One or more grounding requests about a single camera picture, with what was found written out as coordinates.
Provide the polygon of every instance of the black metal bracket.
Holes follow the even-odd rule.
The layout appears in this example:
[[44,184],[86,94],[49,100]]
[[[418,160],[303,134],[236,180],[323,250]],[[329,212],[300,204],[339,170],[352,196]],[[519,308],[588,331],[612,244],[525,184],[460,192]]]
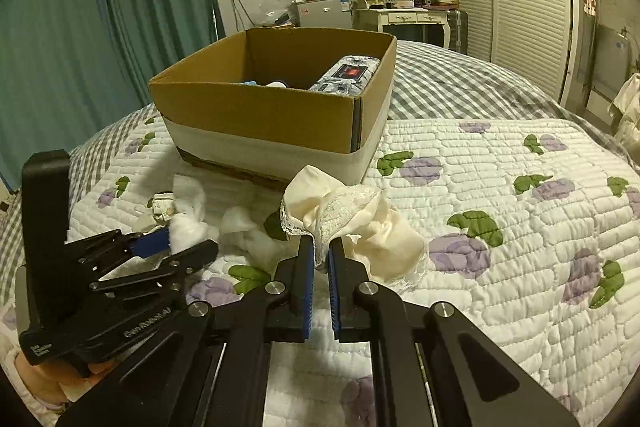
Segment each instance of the black metal bracket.
[[452,304],[403,302],[369,281],[358,264],[344,256],[341,239],[332,241],[335,338],[370,343],[378,427],[413,427],[418,418],[426,427],[577,427],[562,404]]
[[66,245],[69,167],[68,155],[53,151],[33,155],[22,172],[26,264],[16,274],[17,326],[31,364],[64,359],[88,377],[88,363],[112,359],[184,308],[184,279],[212,263],[218,245],[206,241],[155,270],[100,281],[139,250],[167,250],[168,232],[111,230]]
[[312,280],[313,242],[303,237],[274,281],[241,301],[172,314],[57,425],[261,426],[271,343],[308,337]]

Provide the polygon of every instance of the plastic bag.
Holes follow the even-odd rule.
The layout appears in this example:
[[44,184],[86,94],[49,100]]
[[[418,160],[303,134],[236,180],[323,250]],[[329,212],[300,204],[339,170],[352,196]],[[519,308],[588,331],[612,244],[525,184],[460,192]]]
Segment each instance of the plastic bag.
[[258,26],[273,26],[284,14],[293,20],[293,0],[263,0],[258,6],[258,15],[254,18]]

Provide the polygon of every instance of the vanity drawer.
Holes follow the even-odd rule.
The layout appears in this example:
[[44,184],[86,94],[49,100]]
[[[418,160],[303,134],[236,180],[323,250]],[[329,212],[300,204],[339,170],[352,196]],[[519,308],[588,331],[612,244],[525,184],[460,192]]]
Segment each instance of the vanity drawer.
[[417,15],[418,14],[408,12],[391,12],[389,14],[389,22],[416,22]]
[[418,13],[418,22],[444,22],[444,18],[446,18],[446,14],[444,17],[439,13]]

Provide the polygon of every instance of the white vanity table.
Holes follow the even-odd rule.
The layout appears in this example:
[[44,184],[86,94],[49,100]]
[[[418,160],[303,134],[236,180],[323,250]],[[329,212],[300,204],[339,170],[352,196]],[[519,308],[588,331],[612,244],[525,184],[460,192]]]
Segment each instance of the white vanity table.
[[422,25],[423,41],[426,42],[425,24],[440,24],[444,28],[443,48],[448,50],[451,28],[446,10],[425,10],[422,8],[361,8],[356,10],[353,27],[357,30],[384,32],[388,25]]
[[447,10],[429,10],[423,8],[384,6],[387,2],[394,4],[394,0],[355,0],[353,27],[359,30],[383,32],[389,25],[420,25],[422,26],[422,41],[426,42],[427,24],[439,24],[444,28],[444,49],[449,49],[451,28],[447,17]]

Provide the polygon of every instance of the gray checkered sheet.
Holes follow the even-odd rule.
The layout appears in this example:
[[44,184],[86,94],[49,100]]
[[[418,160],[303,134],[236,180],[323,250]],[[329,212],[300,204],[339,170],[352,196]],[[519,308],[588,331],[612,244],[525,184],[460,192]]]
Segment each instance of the gray checkered sheet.
[[[602,147],[634,165],[612,137],[598,131],[500,66],[420,42],[398,42],[396,80],[389,118],[561,118],[580,125]],[[103,129],[71,153],[70,207],[100,181],[111,159],[140,123],[156,114],[142,108]],[[0,306],[14,291],[15,270],[24,259],[21,199],[15,198],[0,223]]]

